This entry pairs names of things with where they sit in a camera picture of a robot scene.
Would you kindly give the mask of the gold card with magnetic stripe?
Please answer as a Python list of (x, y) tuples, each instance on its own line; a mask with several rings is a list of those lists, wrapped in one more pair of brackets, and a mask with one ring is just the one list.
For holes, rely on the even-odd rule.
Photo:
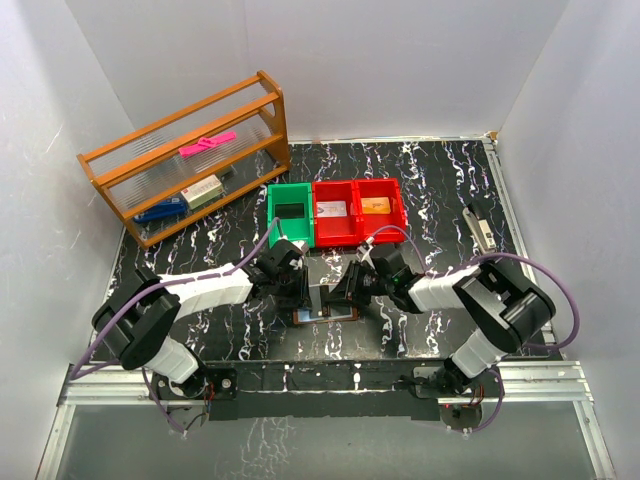
[(364, 215), (388, 215), (392, 211), (388, 197), (362, 198), (361, 208)]

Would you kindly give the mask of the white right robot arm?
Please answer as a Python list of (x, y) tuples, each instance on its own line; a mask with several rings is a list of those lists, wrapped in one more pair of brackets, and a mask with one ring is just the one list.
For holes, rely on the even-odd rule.
[(395, 245), (376, 245), (362, 260), (349, 263), (322, 301), (361, 309), (374, 296), (386, 296), (412, 314), (466, 310), (476, 324), (474, 332), (438, 370), (410, 380), (435, 394), (466, 397), (480, 387), (482, 374), (525, 346), (556, 314), (551, 298), (520, 267), (509, 264), (512, 258), (488, 254), (475, 265), (430, 276), (413, 271)]

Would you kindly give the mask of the brown leather card holder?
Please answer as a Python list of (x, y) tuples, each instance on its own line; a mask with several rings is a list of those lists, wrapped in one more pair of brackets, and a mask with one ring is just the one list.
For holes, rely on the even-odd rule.
[(354, 307), (331, 307), (325, 315), (322, 310), (299, 309), (293, 313), (295, 325), (311, 325), (315, 323), (349, 322), (358, 319), (358, 311)]

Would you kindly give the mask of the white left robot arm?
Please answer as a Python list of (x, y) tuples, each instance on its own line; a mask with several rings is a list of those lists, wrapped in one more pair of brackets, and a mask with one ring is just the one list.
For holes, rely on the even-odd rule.
[(159, 276), (136, 270), (103, 303), (92, 326), (125, 370), (145, 368), (165, 377), (186, 399), (212, 382), (199, 357), (170, 337), (173, 324), (189, 315), (271, 297), (285, 310), (311, 305), (303, 240), (278, 239), (251, 259), (196, 272)]

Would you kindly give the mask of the grey VIP card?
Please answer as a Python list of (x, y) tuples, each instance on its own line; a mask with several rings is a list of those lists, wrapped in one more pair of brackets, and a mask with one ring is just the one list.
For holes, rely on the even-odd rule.
[(329, 320), (336, 315), (337, 310), (327, 302), (327, 298), (334, 286), (330, 284), (318, 284), (310, 287), (312, 308), (309, 310), (310, 321)]

